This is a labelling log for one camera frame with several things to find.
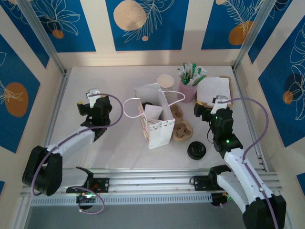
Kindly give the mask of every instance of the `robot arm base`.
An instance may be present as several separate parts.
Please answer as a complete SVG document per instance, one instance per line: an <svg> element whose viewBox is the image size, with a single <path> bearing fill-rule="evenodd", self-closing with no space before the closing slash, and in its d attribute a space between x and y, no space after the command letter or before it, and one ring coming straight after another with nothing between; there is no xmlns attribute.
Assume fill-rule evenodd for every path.
<svg viewBox="0 0 305 229"><path fill-rule="evenodd" d="M36 169L47 153L47 148L41 146L33 148L22 176L22 182L25 185L31 186ZM50 196L61 186L62 156L60 154L51 154L46 163L47 165L39 171L34 188Z"/></svg>
<svg viewBox="0 0 305 229"><path fill-rule="evenodd" d="M278 227L283 229L285 226L286 201L282 196L269 198L272 208L275 212L275 217ZM265 199L257 198L256 201L246 206L246 211L243 213L244 225L247 229L274 229L275 225L272 220L268 204Z"/></svg>

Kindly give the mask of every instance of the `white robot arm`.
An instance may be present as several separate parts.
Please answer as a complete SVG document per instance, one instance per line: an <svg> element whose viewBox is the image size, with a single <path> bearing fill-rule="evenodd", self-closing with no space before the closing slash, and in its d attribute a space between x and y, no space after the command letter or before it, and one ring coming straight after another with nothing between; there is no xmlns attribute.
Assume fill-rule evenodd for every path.
<svg viewBox="0 0 305 229"><path fill-rule="evenodd" d="M203 187L200 190L225 190L243 213L247 229L273 229L275 220L282 229L286 202L264 184L245 156L243 145L233 134L233 112L226 102L227 98L217 96L213 109L200 102L194 107L194 115L209 123L214 147L229 165L213 167L208 177L195 176L194 182Z"/></svg>
<svg viewBox="0 0 305 229"><path fill-rule="evenodd" d="M22 176L24 184L31 186L34 180L34 188L47 196L54 194L60 187L81 186L91 189L95 185L93 173L89 170L80 167L63 170L62 165L80 149L99 139L107 130L103 127L110 125L112 106L109 97L96 94L100 94L98 89L89 90L86 95L90 103L77 103L80 115L87 117L74 133L64 141L47 147L37 146L32 150ZM47 154L50 156L44 162L46 166L41 167L35 177L36 170Z"/></svg>

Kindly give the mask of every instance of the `black lid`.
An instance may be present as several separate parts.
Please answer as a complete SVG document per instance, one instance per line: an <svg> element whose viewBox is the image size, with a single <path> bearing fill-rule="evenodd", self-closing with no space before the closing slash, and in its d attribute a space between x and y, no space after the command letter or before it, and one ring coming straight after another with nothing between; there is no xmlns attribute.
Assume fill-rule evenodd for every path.
<svg viewBox="0 0 305 229"><path fill-rule="evenodd" d="M187 148L187 154L191 159L200 160L206 153L206 148L201 142L192 142Z"/></svg>

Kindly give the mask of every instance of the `pink cup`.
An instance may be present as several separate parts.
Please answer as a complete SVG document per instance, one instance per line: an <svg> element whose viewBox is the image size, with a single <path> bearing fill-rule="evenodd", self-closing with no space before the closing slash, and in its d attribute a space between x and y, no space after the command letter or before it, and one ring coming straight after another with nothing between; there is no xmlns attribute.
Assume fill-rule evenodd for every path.
<svg viewBox="0 0 305 229"><path fill-rule="evenodd" d="M187 104L187 103L190 103L191 101L193 101L194 98L195 98L197 87L198 87L198 85L196 85L196 86L186 86L180 80L178 91L185 95L185 99L182 100L181 102ZM181 95L181 94L178 94L177 97L178 97L178 99L183 99L183 95Z"/></svg>

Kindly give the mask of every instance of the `white wall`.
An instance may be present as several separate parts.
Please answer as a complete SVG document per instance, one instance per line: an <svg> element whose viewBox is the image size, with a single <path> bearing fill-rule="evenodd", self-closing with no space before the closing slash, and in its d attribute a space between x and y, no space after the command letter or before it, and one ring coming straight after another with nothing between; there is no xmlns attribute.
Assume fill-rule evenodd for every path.
<svg viewBox="0 0 305 229"><path fill-rule="evenodd" d="M52 61L49 61L46 69L42 66L1 7L0 22L0 34L41 83L17 153L0 147L0 180L5 181L0 196L0 228L6 229L14 216L16 201L23 186L22 174L31 150L36 145L41 145L46 136L51 110L61 83L61 73Z"/></svg>
<svg viewBox="0 0 305 229"><path fill-rule="evenodd" d="M293 0L253 65L250 59L246 57L237 71L237 76L242 81L247 96L256 99L268 108L270 124L261 145L264 154L278 174L287 207L291 210L292 217L299 229L304 228L305 196L298 184L296 175L305 172L305 139L303 138L286 148L284 147L258 78L304 17L304 9L305 2L303 0ZM260 107L253 105L252 115L259 135L263 132L265 126L263 112Z"/></svg>
<svg viewBox="0 0 305 229"><path fill-rule="evenodd" d="M117 52L105 0L81 0L96 52L59 53L66 68L73 66L232 65L239 49L201 50L214 0L190 0L181 51Z"/></svg>

